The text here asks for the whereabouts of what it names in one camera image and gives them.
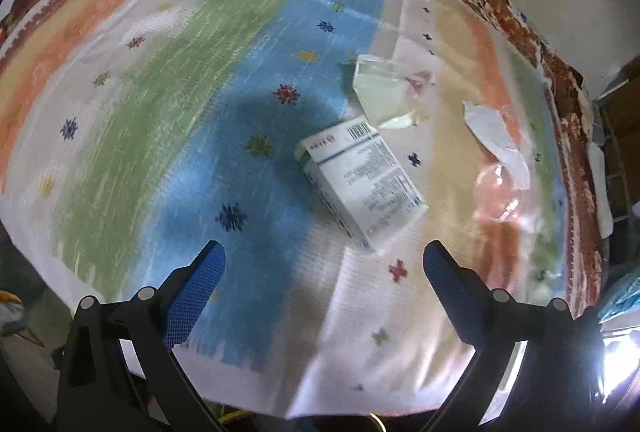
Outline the clear plastic film wrapper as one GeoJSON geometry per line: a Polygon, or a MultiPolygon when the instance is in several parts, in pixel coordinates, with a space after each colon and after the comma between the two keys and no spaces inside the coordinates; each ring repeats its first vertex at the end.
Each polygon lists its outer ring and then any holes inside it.
{"type": "Polygon", "coordinates": [[[538,207],[530,190],[517,189],[500,162],[484,166],[474,184],[474,218],[483,222],[526,225],[536,218],[538,207]]]}

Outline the clear yellowish plastic wrapper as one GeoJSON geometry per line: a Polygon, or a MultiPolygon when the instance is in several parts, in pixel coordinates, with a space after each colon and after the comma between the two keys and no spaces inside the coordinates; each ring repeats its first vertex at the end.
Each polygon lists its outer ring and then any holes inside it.
{"type": "Polygon", "coordinates": [[[434,86],[433,68],[417,70],[370,54],[359,55],[355,62],[352,89],[375,129],[401,130],[424,122],[427,93],[434,86]]]}

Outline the white torn paper scrap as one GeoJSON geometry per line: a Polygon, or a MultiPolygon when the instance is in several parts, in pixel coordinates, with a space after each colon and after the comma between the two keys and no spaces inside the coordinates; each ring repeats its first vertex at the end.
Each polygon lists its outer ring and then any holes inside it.
{"type": "Polygon", "coordinates": [[[477,140],[506,168],[518,190],[530,189],[530,171],[518,144],[498,110],[463,103],[463,119],[477,140]]]}

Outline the colourful striped bed mat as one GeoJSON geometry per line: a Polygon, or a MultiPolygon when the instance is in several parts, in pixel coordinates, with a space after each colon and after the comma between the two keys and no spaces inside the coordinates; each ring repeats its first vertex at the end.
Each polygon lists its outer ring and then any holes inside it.
{"type": "Polygon", "coordinates": [[[566,295],[566,212],[546,80],[459,0],[77,0],[98,23],[47,80],[1,169],[1,219],[67,304],[158,285],[210,240],[221,283],[178,349],[210,400],[279,417],[437,407],[472,351],[422,270],[441,241],[520,301],[566,295]],[[370,54],[433,68],[428,118],[377,129],[426,204],[355,247],[295,159],[366,116],[370,54]],[[530,171],[526,225],[474,218],[496,157],[463,105],[498,110],[530,171]]]}

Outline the white medicine box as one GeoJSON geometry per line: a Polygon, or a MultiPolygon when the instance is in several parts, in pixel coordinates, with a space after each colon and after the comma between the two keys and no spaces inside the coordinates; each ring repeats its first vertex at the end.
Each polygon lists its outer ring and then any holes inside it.
{"type": "Polygon", "coordinates": [[[294,156],[352,244],[382,250],[426,204],[382,135],[364,117],[300,140],[294,156]]]}

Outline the blue polka dot cloth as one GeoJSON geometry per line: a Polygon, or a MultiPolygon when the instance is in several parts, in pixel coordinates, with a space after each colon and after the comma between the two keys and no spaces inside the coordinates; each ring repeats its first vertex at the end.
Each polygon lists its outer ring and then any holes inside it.
{"type": "Polygon", "coordinates": [[[604,324],[618,316],[638,310],[639,292],[639,267],[635,267],[605,293],[598,311],[599,322],[604,324]]]}

